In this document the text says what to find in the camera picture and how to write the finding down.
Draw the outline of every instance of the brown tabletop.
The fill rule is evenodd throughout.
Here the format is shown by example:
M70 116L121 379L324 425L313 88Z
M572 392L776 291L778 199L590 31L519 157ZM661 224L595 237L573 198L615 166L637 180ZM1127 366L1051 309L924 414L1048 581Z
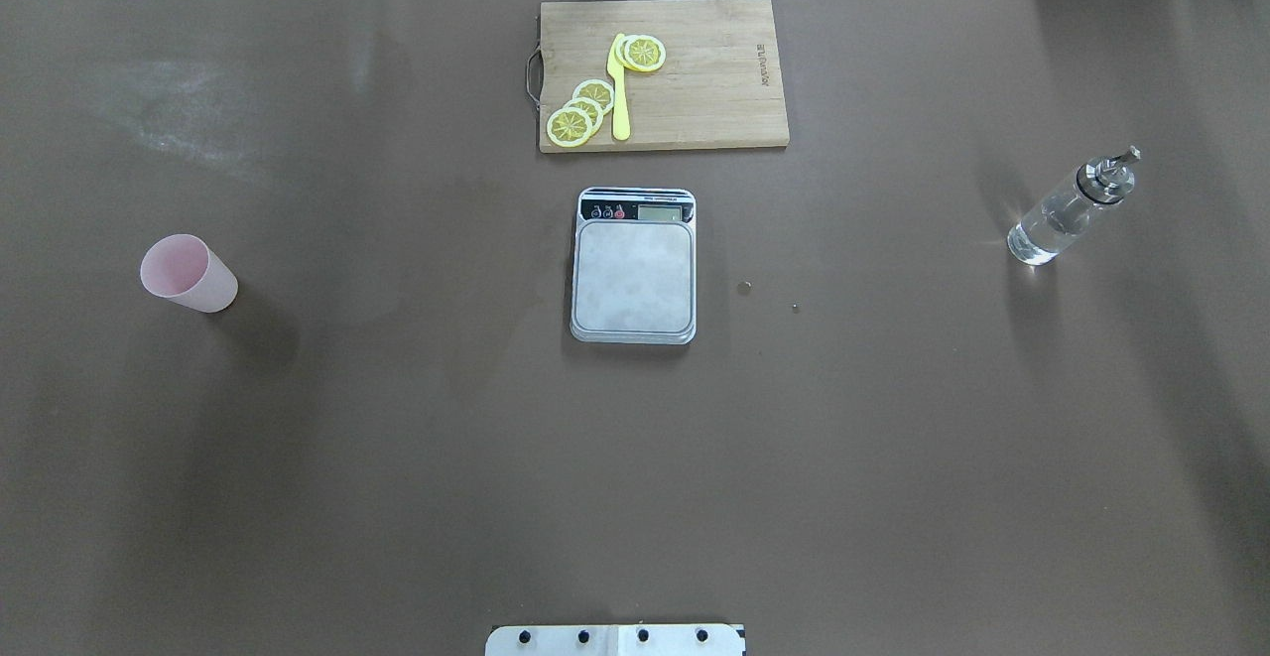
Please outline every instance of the brown tabletop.
M626 157L540 1L0 3L0 653L1270 652L1270 0L773 0L789 148ZM597 183L700 199L688 348L569 335Z

